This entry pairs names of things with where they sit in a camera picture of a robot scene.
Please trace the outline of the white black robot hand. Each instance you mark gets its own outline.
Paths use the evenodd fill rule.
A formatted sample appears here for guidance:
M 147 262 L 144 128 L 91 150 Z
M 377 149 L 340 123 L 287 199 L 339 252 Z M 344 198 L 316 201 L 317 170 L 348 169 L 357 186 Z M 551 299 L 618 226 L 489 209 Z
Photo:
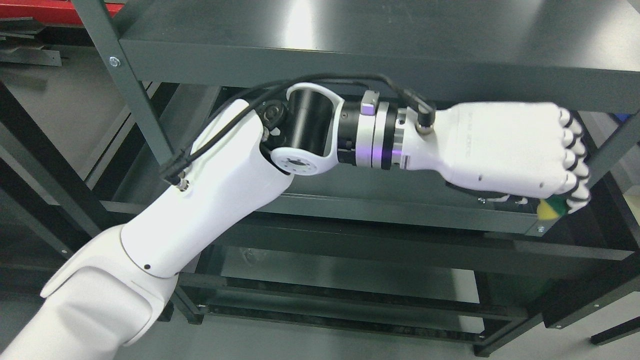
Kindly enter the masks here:
M 560 198 L 560 209 L 573 214 L 591 200 L 584 134 L 551 102 L 471 102 L 437 111 L 426 134 L 409 110 L 395 155 L 403 170 L 436 171 L 484 198 Z

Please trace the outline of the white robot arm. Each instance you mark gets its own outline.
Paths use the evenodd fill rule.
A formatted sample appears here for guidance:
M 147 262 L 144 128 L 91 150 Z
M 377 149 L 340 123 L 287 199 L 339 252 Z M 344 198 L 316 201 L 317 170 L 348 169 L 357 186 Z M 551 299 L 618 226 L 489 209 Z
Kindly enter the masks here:
M 169 188 L 128 223 L 102 231 L 41 290 L 43 305 L 3 360 L 112 360 L 135 344 L 169 303 L 179 273 L 238 221 L 284 193 L 296 175 L 339 162 L 339 132 L 381 152 L 388 169 L 398 112 L 368 89 L 347 101 L 313 82 L 247 89 L 167 167 Z

